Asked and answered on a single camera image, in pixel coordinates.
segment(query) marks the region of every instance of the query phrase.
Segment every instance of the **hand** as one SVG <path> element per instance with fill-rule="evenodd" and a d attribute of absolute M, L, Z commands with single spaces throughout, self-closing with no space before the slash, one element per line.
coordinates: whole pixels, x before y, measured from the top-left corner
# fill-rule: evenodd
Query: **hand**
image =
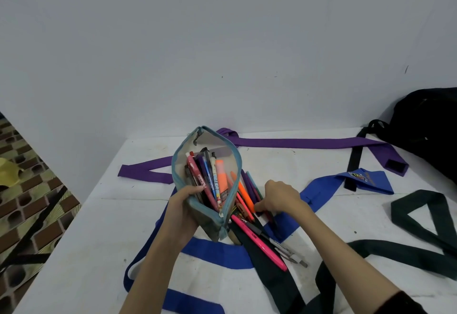
<path fill-rule="evenodd" d="M 289 184 L 271 179 L 265 183 L 265 198 L 254 205 L 256 212 L 273 211 L 290 213 L 297 203 L 303 202 L 300 194 Z"/>
<path fill-rule="evenodd" d="M 203 186 L 185 186 L 168 200 L 167 211 L 158 234 L 173 243 L 180 252 L 191 240 L 198 224 L 185 202 L 189 195 L 201 192 Z"/>

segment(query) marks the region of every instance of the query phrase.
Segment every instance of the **right hand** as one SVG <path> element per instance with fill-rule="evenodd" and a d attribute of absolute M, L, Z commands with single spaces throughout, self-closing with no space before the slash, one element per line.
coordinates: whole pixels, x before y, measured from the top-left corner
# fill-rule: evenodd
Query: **right hand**
<path fill-rule="evenodd" d="M 302 202 L 300 194 L 291 185 L 269 180 L 265 183 L 265 198 L 254 205 L 256 212 L 273 211 L 290 213 L 297 203 Z"/>

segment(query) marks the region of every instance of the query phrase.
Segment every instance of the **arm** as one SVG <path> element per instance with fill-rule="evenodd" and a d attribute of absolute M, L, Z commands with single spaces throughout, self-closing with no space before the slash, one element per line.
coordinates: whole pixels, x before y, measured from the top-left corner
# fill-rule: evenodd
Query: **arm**
<path fill-rule="evenodd" d="M 283 182 L 268 181 L 265 199 L 256 211 L 281 211 L 292 216 L 311 238 L 355 314 L 373 314 L 400 291 L 325 225 L 300 194 Z"/>
<path fill-rule="evenodd" d="M 184 200 L 202 190 L 202 186 L 186 186 L 170 197 L 162 226 L 119 314 L 156 314 L 162 311 L 174 262 L 198 227 Z"/>

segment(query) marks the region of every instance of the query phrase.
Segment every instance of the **dark red sleeve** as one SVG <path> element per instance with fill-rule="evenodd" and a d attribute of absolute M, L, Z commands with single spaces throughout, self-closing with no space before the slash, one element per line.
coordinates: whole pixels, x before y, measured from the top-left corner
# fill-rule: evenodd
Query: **dark red sleeve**
<path fill-rule="evenodd" d="M 403 291 L 393 295 L 375 312 L 375 314 L 391 313 L 427 314 L 419 303 L 413 301 L 412 298 Z"/>

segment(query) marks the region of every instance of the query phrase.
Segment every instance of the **forearm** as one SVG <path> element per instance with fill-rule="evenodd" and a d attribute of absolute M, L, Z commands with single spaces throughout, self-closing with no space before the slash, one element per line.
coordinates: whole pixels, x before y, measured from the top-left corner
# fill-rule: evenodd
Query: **forearm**
<path fill-rule="evenodd" d="M 179 248 L 157 234 L 119 314 L 160 313 Z"/>
<path fill-rule="evenodd" d="M 289 213 L 311 238 L 355 314 L 372 314 L 399 289 L 297 200 Z"/>

